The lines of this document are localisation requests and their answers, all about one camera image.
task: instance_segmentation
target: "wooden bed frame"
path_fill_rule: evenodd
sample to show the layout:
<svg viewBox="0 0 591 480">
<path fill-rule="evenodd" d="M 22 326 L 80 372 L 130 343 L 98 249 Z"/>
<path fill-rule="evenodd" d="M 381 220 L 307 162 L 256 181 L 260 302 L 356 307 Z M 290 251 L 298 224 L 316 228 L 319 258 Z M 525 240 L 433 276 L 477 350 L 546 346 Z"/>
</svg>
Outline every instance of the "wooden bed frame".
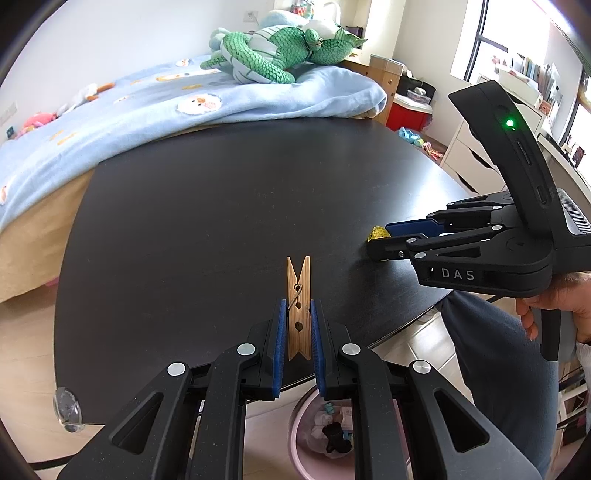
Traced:
<svg viewBox="0 0 591 480">
<path fill-rule="evenodd" d="M 375 56 L 369 65 L 352 57 L 340 66 L 371 78 L 386 91 L 386 107 L 373 118 L 385 125 L 404 66 Z M 94 169 L 52 192 L 0 233 L 0 303 L 59 276 L 70 230 L 93 172 Z"/>
</svg>

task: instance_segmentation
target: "yellow object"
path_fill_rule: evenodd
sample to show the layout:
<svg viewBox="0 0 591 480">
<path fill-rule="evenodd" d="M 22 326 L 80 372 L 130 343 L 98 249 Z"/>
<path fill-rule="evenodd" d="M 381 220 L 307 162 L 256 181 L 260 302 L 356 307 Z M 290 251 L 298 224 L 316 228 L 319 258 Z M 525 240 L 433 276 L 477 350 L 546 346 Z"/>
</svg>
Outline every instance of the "yellow object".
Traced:
<svg viewBox="0 0 591 480">
<path fill-rule="evenodd" d="M 383 226 L 375 226 L 368 237 L 368 242 L 376 238 L 388 238 L 391 236 Z"/>
</svg>

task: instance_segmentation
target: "black table top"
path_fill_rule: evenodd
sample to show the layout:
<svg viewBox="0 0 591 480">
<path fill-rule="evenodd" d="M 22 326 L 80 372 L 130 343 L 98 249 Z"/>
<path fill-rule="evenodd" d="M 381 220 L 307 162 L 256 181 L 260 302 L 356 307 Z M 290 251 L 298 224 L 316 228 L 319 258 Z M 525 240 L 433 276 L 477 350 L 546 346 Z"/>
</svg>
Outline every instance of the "black table top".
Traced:
<svg viewBox="0 0 591 480">
<path fill-rule="evenodd" d="M 311 256 L 311 296 L 375 345 L 441 300 L 407 260 L 372 262 L 372 227 L 464 198 L 438 166 L 377 122 L 226 125 L 101 163 L 60 276 L 56 380 L 104 423 L 170 362 L 200 365 L 243 342 L 285 297 L 285 259 Z M 313 373 L 301 356 L 284 385 Z"/>
</svg>

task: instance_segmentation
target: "wall outlet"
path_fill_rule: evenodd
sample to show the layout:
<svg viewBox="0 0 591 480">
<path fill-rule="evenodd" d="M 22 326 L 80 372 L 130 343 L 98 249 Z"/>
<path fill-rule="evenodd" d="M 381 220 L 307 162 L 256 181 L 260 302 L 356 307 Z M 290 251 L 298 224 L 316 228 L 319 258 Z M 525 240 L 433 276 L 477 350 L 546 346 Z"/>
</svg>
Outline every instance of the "wall outlet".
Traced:
<svg viewBox="0 0 591 480">
<path fill-rule="evenodd" d="M 18 105 L 16 102 L 13 102 L 11 106 L 9 106 L 6 111 L 0 116 L 0 125 L 4 125 L 6 122 L 10 120 L 10 118 L 17 112 Z"/>
<path fill-rule="evenodd" d="M 247 10 L 244 12 L 244 23 L 258 23 L 258 11 Z"/>
</svg>

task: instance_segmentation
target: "pink basket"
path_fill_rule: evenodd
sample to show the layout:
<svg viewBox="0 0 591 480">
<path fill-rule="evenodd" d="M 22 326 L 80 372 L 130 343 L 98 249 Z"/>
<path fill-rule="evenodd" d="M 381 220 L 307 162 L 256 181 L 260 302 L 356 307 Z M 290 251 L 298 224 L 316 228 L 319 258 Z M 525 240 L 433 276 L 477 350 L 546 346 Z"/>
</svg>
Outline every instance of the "pink basket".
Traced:
<svg viewBox="0 0 591 480">
<path fill-rule="evenodd" d="M 332 401 L 332 403 L 342 406 L 350 405 L 350 401 Z M 355 480 L 355 454 L 353 451 L 343 458 L 330 459 L 321 453 L 312 452 L 307 446 L 306 437 L 314 426 L 314 416 L 322 404 L 324 404 L 324 399 L 319 395 L 318 389 L 314 387 L 295 406 L 290 418 L 288 438 L 291 462 L 297 472 L 306 480 Z M 397 411 L 403 454 L 408 462 L 408 449 L 397 405 L 394 403 L 392 408 Z"/>
</svg>

